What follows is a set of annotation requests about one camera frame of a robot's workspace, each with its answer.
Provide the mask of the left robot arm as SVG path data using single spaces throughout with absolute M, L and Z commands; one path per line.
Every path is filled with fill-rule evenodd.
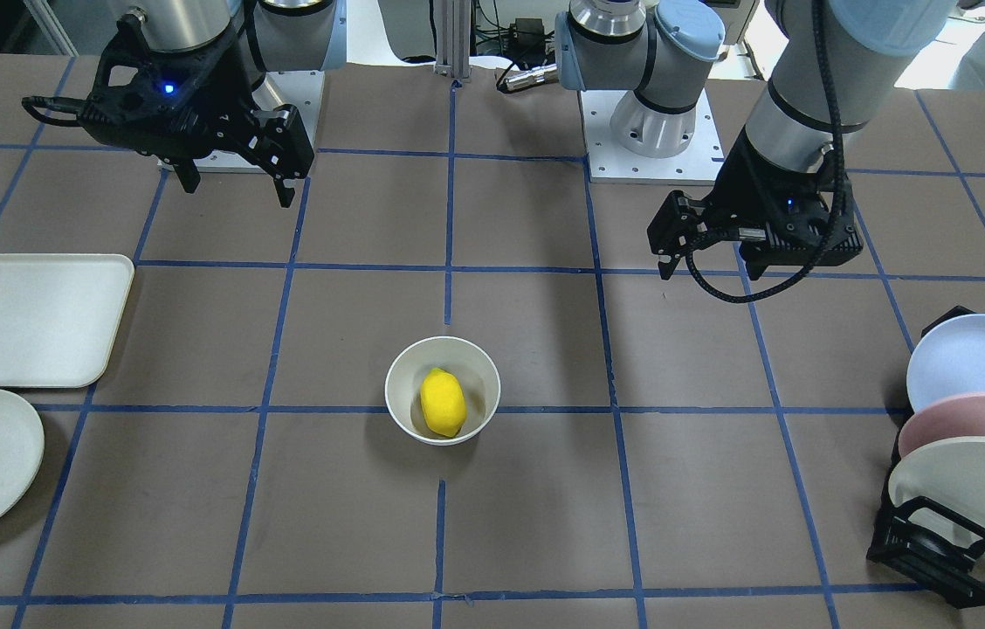
M 794 266 L 791 287 L 818 266 L 863 251 L 845 148 L 875 118 L 899 76 L 958 10 L 979 1 L 768 1 L 787 39 L 767 87 L 713 187 L 674 190 L 647 228 L 658 272 L 723 242 L 740 246 L 749 278 Z M 619 91 L 610 127 L 649 158 L 683 151 L 725 25 L 700 1 L 572 1 L 555 20 L 559 79 L 577 92 Z

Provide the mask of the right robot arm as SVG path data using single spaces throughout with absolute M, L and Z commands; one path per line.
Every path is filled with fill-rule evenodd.
M 197 160 L 229 152 L 261 168 L 281 206 L 293 202 L 314 153 L 300 109 L 260 105 L 268 74 L 328 71 L 348 59 L 341 1 L 114 1 L 116 32 L 101 53 L 76 123 L 94 140 L 153 156 L 183 190 Z

